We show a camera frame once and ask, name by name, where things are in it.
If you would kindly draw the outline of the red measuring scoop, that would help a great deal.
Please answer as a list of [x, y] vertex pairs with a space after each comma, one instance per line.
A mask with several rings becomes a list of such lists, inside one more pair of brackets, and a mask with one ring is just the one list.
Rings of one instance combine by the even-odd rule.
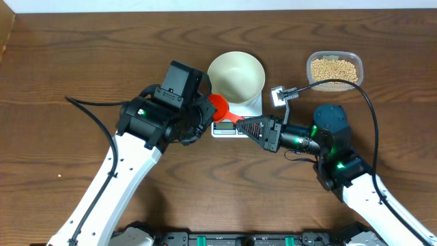
[[230, 112], [229, 104], [221, 94], [211, 94], [208, 96], [208, 100], [216, 108], [216, 112], [212, 116], [214, 123], [230, 120], [236, 124], [239, 120], [245, 120], [244, 117]]

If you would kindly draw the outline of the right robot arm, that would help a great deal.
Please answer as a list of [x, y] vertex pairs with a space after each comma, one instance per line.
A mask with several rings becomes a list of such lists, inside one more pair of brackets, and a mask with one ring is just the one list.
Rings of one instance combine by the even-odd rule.
[[387, 245], [436, 244], [436, 236], [393, 197], [352, 146], [352, 129], [339, 105], [318, 107], [311, 126], [259, 116], [238, 121], [236, 128], [267, 151], [285, 148], [316, 156], [313, 168], [320, 184], [357, 212]]

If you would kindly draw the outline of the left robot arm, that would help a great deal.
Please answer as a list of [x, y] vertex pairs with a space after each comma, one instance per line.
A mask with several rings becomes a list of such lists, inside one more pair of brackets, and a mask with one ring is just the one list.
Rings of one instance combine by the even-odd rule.
[[115, 134], [97, 125], [110, 148], [98, 173], [49, 245], [108, 245], [112, 233], [146, 174], [169, 144], [195, 143], [212, 123], [209, 76], [172, 61], [160, 85], [147, 86], [123, 102]]

